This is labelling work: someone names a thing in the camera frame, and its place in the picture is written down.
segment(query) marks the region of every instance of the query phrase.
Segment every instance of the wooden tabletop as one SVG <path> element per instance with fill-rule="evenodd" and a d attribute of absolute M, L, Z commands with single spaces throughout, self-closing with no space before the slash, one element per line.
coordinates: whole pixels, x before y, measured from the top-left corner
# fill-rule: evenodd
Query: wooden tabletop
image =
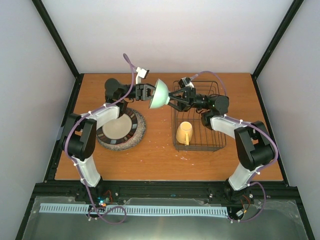
<path fill-rule="evenodd" d="M 264 117 L 249 73 L 219 73 L 230 98 L 228 115 L 244 121 L 263 121 Z M 192 73 L 150 73 L 143 83 L 154 85 L 164 81 L 169 90 L 173 82 Z M 115 78 L 124 84 L 131 82 L 127 73 L 85 74 L 74 112 L 86 113 L 105 102 L 105 81 Z M 197 80 L 215 80 L 203 74 Z M 239 164 L 236 143 L 226 137 L 226 147 L 211 151 L 177 151 L 172 141 L 171 108 L 149 109 L 149 101 L 135 101 L 128 107 L 139 111 L 147 129 L 143 140 L 134 148 L 111 151 L 98 142 L 93 153 L 96 168 L 104 180 L 134 181 L 224 181 Z M 77 180 L 79 174 L 70 159 L 62 153 L 55 175 L 56 180 Z M 264 169 L 255 180 L 282 181 L 278 164 Z"/>

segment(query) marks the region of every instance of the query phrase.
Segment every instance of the robotic arm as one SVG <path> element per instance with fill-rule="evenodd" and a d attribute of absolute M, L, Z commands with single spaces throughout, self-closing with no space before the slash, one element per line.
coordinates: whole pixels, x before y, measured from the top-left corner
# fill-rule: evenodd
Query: robotic arm
<path fill-rule="evenodd" d="M 140 68 L 141 73 L 137 74 L 136 85 L 127 95 L 129 99 L 137 101 L 152 100 L 156 91 L 156 87 L 150 84 L 141 83 L 141 79 L 145 79 L 148 71 Z M 232 201 L 242 190 L 248 186 L 252 176 L 258 173 L 260 168 L 263 168 L 275 157 L 275 151 L 271 147 L 270 142 L 255 131 L 242 123 L 235 123 L 232 118 L 226 116 L 229 107 L 229 98 L 224 95 L 197 94 L 191 79 L 188 77 L 182 78 L 179 81 L 180 89 L 169 92 L 166 96 L 170 107 L 180 111 L 187 112 L 191 108 L 201 110 L 202 124 L 210 129 L 222 132 L 235 139 L 239 165 L 232 176 L 225 182 L 225 197 L 228 201 Z M 130 85 L 121 84 L 118 80 L 110 78 L 105 82 L 105 101 L 106 103 L 114 103 L 123 97 L 130 88 Z M 106 124 L 108 121 L 120 117 L 127 107 L 128 102 L 125 100 L 118 102 L 116 106 L 107 107 L 91 114 L 87 117 L 76 129 L 81 132 L 81 135 L 76 132 L 72 133 L 68 144 L 68 154 L 74 156 L 79 169 L 86 179 L 89 187 L 96 187 L 102 179 L 98 173 L 93 152 L 96 144 L 96 130 Z M 67 118 L 64 126 L 59 146 L 64 150 L 66 139 L 75 123 L 81 118 L 81 115 L 72 113 Z M 263 132 L 267 133 L 265 125 L 261 121 L 252 123 Z"/>

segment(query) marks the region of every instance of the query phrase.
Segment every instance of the connector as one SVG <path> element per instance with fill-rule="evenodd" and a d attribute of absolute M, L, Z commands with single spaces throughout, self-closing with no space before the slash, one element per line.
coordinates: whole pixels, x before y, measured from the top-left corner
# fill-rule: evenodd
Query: connector
<path fill-rule="evenodd" d="M 142 79 L 146 79 L 149 70 L 141 68 L 141 67 L 137 67 L 136 70 L 137 72 L 136 77 L 135 77 L 135 84 L 140 84 Z"/>

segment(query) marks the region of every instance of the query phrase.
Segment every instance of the black metal frame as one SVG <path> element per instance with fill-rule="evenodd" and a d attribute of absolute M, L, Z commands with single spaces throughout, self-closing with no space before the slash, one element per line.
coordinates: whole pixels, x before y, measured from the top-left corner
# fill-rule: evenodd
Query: black metal frame
<path fill-rule="evenodd" d="M 271 138 L 274 140 L 274 134 L 271 129 L 269 118 L 262 100 L 262 96 L 259 90 L 257 79 L 264 66 L 266 65 L 268 59 L 279 43 L 281 37 L 285 33 L 290 22 L 297 13 L 299 7 L 304 0 L 294 0 L 288 9 L 285 17 L 283 18 L 280 26 L 278 27 L 276 33 L 274 34 L 269 46 L 267 47 L 265 53 L 263 54 L 259 64 L 257 65 L 254 73 L 251 75 L 253 85 L 262 109 L 262 113 L 266 122 L 267 129 Z M 75 83 L 73 90 L 62 120 L 62 126 L 65 124 L 66 117 L 73 112 L 82 80 L 84 74 L 79 74 L 75 64 L 73 63 L 57 29 L 55 28 L 45 6 L 41 0 L 32 0 L 34 6 L 38 10 L 41 18 L 43 19 L 45 25 L 47 26 L 52 38 L 57 44 L 61 54 L 63 55 L 67 65 L 69 66 L 71 72 L 75 77 Z M 29 204 L 25 211 L 24 218 L 22 220 L 20 229 L 16 236 L 16 240 L 22 239 L 29 215 L 37 196 L 65 196 L 65 197 L 75 197 L 78 201 L 89 202 L 88 196 L 86 194 L 86 189 L 80 181 L 74 180 L 55 180 L 55 174 L 59 164 L 62 150 L 58 148 L 58 142 L 56 142 L 51 159 L 49 161 L 49 166 L 47 168 L 44 182 L 37 183 L 32 192 Z M 278 158 L 279 167 L 283 176 L 283 181 L 268 181 L 261 182 L 265 188 L 266 194 L 270 196 L 273 200 L 294 200 L 297 203 L 304 228 L 306 230 L 309 239 L 315 239 L 311 226 L 309 224 L 308 217 L 305 212 L 302 200 L 297 187 L 289 186 L 289 182 L 286 176 L 286 172 L 279 156 Z M 220 194 L 223 194 L 224 182 L 213 181 L 213 182 L 144 182 L 144 181 L 103 181 L 106 188 L 110 189 L 113 193 L 118 193 L 114 197 L 114 201 L 118 203 L 123 203 L 123 200 L 130 198 L 185 198 L 185 199 L 197 199 L 211 204 L 221 204 L 226 207 L 237 207 L 240 203 L 229 203 L 226 202 Z M 262 191 L 258 186 L 251 187 L 247 190 L 247 194 L 252 193 L 256 198 L 263 198 Z"/>

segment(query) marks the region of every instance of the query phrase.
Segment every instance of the white slotted strip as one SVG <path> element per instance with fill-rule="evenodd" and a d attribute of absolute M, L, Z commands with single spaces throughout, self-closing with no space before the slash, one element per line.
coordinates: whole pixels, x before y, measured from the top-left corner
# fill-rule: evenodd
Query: white slotted strip
<path fill-rule="evenodd" d="M 113 208 L 115 205 L 108 205 L 101 209 L 101 214 Z M 227 208 L 221 206 L 139 206 L 123 205 L 128 216 L 152 216 L 152 217 L 170 217 L 170 216 L 202 216 L 225 218 L 228 215 Z M 41 203 L 40 213 L 57 214 L 88 214 L 91 209 L 89 204 L 72 203 Z M 124 215 L 119 208 L 112 210 L 109 215 Z"/>

